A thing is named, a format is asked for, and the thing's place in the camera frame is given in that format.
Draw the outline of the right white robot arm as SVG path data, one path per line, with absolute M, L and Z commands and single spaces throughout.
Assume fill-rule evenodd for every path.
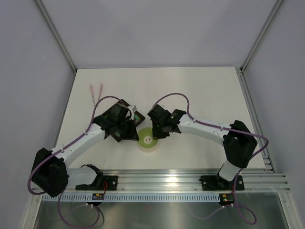
M 164 139 L 170 133 L 191 134 L 211 140 L 224 148 L 226 160 L 215 176 L 202 176 L 203 189 L 232 190 L 237 185 L 234 178 L 240 169 L 247 168 L 257 147 L 257 140 L 241 121 L 217 128 L 216 123 L 190 118 L 186 111 L 175 109 L 172 113 L 160 105 L 154 105 L 148 112 L 152 121 L 153 138 Z

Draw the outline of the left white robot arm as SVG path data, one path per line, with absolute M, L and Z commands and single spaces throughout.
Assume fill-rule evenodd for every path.
M 40 149 L 34 159 L 28 184 L 34 183 L 51 197 L 60 195 L 66 188 L 76 190 L 102 190 L 108 187 L 103 171 L 92 164 L 70 168 L 72 162 L 95 144 L 109 136 L 119 134 L 121 139 L 138 141 L 134 114 L 136 106 L 117 104 L 105 115 L 93 115 L 88 128 L 69 143 L 58 148 Z

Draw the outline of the steel round bowl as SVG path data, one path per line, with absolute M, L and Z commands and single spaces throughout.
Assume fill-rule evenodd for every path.
M 158 144 L 156 144 L 153 147 L 146 148 L 146 147 L 139 145 L 139 148 L 141 151 L 143 151 L 145 153 L 152 153 L 152 152 L 155 152 L 159 148 L 159 146 L 158 146 Z

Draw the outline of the green round lid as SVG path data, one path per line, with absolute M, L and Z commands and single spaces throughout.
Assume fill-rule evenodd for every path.
M 144 149 L 151 149 L 157 146 L 158 140 L 153 137 L 153 129 L 150 127 L 142 128 L 138 131 L 138 144 Z

